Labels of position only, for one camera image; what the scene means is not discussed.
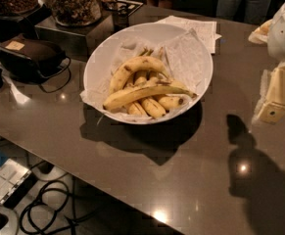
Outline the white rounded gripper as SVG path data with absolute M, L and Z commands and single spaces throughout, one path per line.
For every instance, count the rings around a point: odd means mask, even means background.
M 258 119 L 277 123 L 285 116 L 285 3 L 274 15 L 267 37 L 267 50 L 280 63 L 269 75 Z

